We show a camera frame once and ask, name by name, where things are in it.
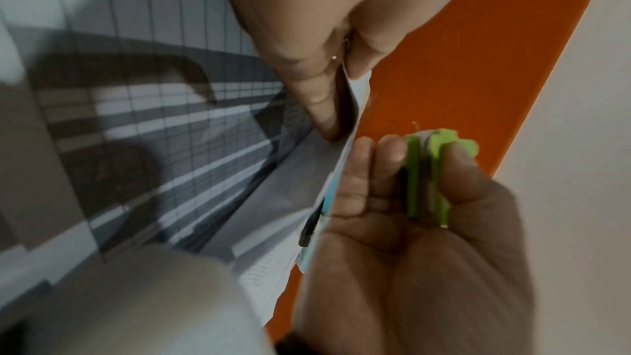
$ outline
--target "palm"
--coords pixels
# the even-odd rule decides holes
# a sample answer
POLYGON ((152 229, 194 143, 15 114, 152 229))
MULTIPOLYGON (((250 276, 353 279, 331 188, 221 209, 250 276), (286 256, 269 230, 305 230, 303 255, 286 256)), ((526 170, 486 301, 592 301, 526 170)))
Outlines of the palm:
POLYGON ((396 179, 405 143, 386 139, 374 156, 357 146, 302 284, 295 331, 323 355, 526 353, 532 295, 521 252, 496 264, 459 234, 409 221, 396 179), (503 312, 518 306, 525 317, 503 312))

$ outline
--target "orange surface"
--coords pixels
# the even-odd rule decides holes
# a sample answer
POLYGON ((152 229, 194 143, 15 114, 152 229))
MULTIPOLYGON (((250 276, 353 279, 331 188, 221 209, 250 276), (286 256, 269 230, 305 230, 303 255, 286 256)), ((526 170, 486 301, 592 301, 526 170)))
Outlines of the orange surface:
MULTIPOLYGON (((494 173, 589 0, 453 0, 373 71, 359 135, 451 128, 494 173)), ((267 330, 290 326, 294 268, 267 330)))

